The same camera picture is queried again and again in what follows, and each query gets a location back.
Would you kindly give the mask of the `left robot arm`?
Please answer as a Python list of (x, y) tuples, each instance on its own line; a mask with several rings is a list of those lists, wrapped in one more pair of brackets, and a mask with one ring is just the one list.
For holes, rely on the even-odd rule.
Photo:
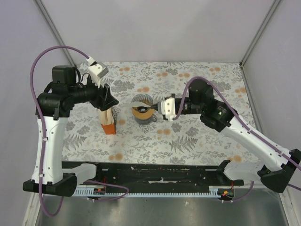
[(70, 112), (76, 104), (89, 102), (105, 111), (119, 103), (111, 95), (110, 86), (100, 84), (108, 71), (102, 63), (94, 63), (89, 66), (87, 83), (83, 85), (76, 81), (75, 66), (53, 67), (51, 92), (43, 92), (37, 98), (41, 112), (36, 112), (39, 127), (36, 166), (31, 179), (23, 183), (24, 191), (71, 197), (85, 181), (93, 185), (103, 181), (103, 172), (93, 163), (63, 169), (62, 150)]

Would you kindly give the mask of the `beige paper coffee filter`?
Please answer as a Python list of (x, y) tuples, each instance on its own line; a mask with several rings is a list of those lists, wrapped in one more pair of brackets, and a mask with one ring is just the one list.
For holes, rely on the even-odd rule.
[(140, 102), (140, 101), (131, 102), (130, 106), (135, 107), (135, 108), (138, 108), (138, 107), (148, 108), (148, 107), (150, 107), (148, 104)]

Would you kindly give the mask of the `coffee filter paper box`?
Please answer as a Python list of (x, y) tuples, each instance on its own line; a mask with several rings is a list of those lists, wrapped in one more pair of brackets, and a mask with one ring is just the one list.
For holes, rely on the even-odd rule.
[(114, 107), (106, 111), (97, 110), (99, 123), (106, 135), (117, 133), (117, 113)]

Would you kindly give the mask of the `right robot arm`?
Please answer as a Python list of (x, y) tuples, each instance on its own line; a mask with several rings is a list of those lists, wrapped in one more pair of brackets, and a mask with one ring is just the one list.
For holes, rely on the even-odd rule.
[(259, 163), (223, 161), (215, 174), (216, 182), (227, 185), (230, 181), (260, 181), (268, 189), (282, 193), (290, 184), (296, 169), (300, 169), (301, 152), (289, 150), (268, 139), (249, 125), (207, 79), (197, 76), (190, 79), (182, 98), (169, 96), (156, 104), (141, 104), (142, 113), (154, 109), (166, 121), (175, 121), (180, 115), (198, 114), (201, 122), (217, 132), (230, 137), (253, 153)]

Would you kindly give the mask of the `wooden dripper ring holder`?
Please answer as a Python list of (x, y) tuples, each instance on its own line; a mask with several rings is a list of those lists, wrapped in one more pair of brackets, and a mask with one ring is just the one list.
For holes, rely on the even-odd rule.
[(154, 109), (149, 109), (149, 110), (141, 113), (137, 110), (137, 108), (132, 108), (133, 116), (140, 120), (149, 119), (154, 113), (155, 113)]

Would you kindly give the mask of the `grey glass dripper cone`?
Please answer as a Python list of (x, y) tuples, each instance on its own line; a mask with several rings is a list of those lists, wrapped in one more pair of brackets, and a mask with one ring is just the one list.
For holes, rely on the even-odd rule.
[(132, 99), (132, 102), (135, 102), (135, 101), (140, 101), (140, 102), (146, 103), (149, 106), (151, 106), (153, 104), (153, 99), (148, 94), (138, 94), (138, 95), (134, 96), (133, 99)]

